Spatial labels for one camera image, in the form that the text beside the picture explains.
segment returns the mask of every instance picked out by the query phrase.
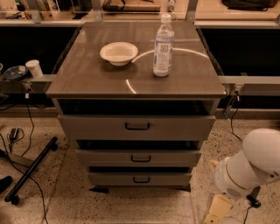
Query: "plastic water bottle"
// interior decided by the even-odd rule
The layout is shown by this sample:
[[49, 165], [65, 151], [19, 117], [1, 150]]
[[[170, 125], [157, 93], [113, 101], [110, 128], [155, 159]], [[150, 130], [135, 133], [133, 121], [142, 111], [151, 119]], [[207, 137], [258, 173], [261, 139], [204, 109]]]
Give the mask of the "plastic water bottle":
[[156, 76], [163, 77], [170, 73], [173, 43], [172, 17], [169, 14], [164, 14], [161, 17], [161, 26], [157, 31], [155, 41], [153, 73]]

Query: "white cup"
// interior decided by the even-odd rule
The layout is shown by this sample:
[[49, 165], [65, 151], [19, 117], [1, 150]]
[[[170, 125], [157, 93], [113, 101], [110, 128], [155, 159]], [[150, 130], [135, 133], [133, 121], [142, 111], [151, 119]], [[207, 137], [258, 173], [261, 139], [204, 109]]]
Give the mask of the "white cup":
[[27, 61], [25, 66], [29, 69], [34, 78], [40, 78], [43, 76], [42, 69], [37, 59]]

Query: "white bowl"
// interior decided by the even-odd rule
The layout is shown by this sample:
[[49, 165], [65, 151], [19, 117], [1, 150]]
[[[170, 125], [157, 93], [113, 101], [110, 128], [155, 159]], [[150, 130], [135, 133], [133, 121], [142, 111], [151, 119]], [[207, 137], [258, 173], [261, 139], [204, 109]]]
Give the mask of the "white bowl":
[[137, 47], [126, 42], [111, 43], [105, 45], [100, 50], [101, 57], [117, 67], [125, 66], [133, 60], [137, 54]]

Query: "drawer cabinet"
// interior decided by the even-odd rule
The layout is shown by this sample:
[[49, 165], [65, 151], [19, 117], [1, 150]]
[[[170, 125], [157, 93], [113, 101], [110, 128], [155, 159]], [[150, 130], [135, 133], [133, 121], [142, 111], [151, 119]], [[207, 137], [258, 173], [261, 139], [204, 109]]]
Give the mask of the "drawer cabinet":
[[207, 140], [214, 120], [213, 115], [59, 116], [63, 130], [73, 140]]
[[[176, 49], [170, 75], [154, 76], [151, 40], [159, 26], [158, 21], [85, 23], [47, 90], [96, 191], [190, 189], [192, 169], [226, 92], [187, 21], [172, 24]], [[109, 35], [114, 30], [120, 35]], [[126, 66], [112, 66], [99, 52], [120, 40], [136, 45], [139, 53]]]
[[189, 185], [190, 173], [156, 172], [89, 172], [89, 181], [93, 186], [169, 186], [185, 187]]
[[77, 150], [85, 166], [194, 167], [200, 150]]

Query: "bottle cap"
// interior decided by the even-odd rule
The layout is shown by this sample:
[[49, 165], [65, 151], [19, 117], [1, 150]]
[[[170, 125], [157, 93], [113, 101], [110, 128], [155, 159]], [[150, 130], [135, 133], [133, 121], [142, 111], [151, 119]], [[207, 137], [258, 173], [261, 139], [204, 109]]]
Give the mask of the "bottle cap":
[[172, 21], [172, 16], [169, 14], [164, 14], [161, 16], [162, 23], [170, 23]]

